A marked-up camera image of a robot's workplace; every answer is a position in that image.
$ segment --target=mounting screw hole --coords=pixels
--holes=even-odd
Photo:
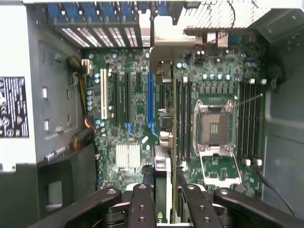
[[[207,223],[210,223],[210,222],[211,222],[211,219],[210,219],[209,217],[205,217],[205,218],[204,218],[204,221],[207,222]]]

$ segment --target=metal panel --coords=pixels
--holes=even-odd
[[[18,20],[9,20],[10,15],[18,15]],[[25,6],[0,6],[1,24],[0,42],[3,44],[0,55],[0,76],[25,77],[29,138],[1,139],[0,163],[4,166],[16,166],[16,163],[36,163],[34,133],[34,113],[30,52],[28,36],[28,19]]]
[[[72,135],[82,127],[79,93],[77,88],[69,87],[69,75],[64,64],[67,56],[76,55],[80,58],[80,53],[75,47],[54,34],[50,28],[36,23],[33,15],[29,10],[30,64],[28,66],[31,69],[31,101],[33,102],[33,116],[30,119],[34,122],[35,141],[33,145],[36,146],[36,150],[26,151],[36,151],[35,161],[39,162],[52,151],[66,147]],[[55,60],[56,53],[61,56],[61,64]],[[49,62],[50,55],[53,55],[51,58],[52,66]],[[45,63],[41,62],[42,57],[45,58]],[[43,99],[43,87],[47,87],[48,90],[47,100]],[[67,123],[68,115],[71,117],[69,124]],[[46,119],[49,120],[49,130],[53,129],[53,132],[48,134],[44,128]],[[61,125],[63,131],[54,132],[56,126],[60,127]]]
[[[282,195],[304,219],[304,45],[288,50],[286,46],[273,47],[271,57],[283,62],[286,81],[276,93],[266,94],[265,106],[265,162],[266,178],[276,185]],[[287,207],[267,187],[264,202],[288,212]]]

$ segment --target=white heatsink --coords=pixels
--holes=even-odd
[[[138,144],[116,145],[116,166],[125,169],[140,168],[141,147]]]

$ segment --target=small chip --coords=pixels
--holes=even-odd
[[[112,129],[111,130],[111,135],[112,136],[118,136],[118,130],[117,129]]]

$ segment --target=yellow wire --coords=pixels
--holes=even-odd
[[[87,122],[87,120],[85,120],[85,126],[86,126],[87,128],[91,128],[91,126],[89,125],[89,123]]]

